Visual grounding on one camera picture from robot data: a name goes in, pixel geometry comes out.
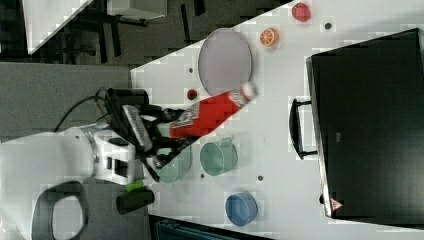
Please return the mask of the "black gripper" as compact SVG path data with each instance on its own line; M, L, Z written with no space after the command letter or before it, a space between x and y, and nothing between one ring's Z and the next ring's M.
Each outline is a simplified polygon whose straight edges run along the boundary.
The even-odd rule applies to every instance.
M147 163L145 152L151 150L151 154L155 158L155 167L162 169L195 142L194 137L159 137L153 146L139 113L140 107L149 104L148 94L145 90L109 88L106 90L105 97L105 106L111 115L112 129L135 147L135 157L141 161L156 182L160 180L160 177ZM165 108L159 114L159 122L173 122L184 112L184 109ZM163 149L169 149L170 152L159 153Z

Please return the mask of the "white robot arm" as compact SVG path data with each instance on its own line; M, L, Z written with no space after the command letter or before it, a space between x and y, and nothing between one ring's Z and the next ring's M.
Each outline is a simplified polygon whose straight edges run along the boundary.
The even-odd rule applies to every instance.
M111 121L56 128L1 145L1 214L9 217L25 240L57 240L53 231L55 204L74 197L88 217L83 184L91 179L127 185L134 181L136 163L154 180L190 140L163 136L157 126L180 118L181 109L151 105L142 90L113 89L101 100Z

